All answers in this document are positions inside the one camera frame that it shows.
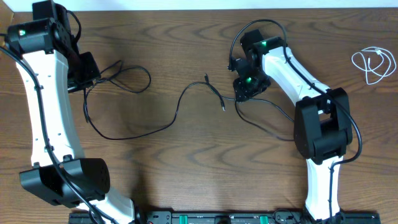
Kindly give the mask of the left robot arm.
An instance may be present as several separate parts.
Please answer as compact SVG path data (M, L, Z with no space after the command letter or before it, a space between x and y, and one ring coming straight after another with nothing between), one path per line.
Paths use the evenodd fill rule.
M32 15L7 29L3 48L24 81L32 125L32 167L19 174L22 187L53 206L86 210L93 223L138 223L134 202L111 186L103 159L85 156L75 129L69 94L91 86L100 71L78 49L71 12L40 1Z

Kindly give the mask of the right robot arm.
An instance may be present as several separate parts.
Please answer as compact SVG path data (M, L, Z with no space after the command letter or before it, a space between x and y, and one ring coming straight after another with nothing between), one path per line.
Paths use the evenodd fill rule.
M240 39L245 58L231 58L237 103L254 99L276 82L295 106L293 141L307 163L305 211L311 222L341 223L337 191L340 165L353 140L348 95L318 81L293 56L281 37L259 30Z

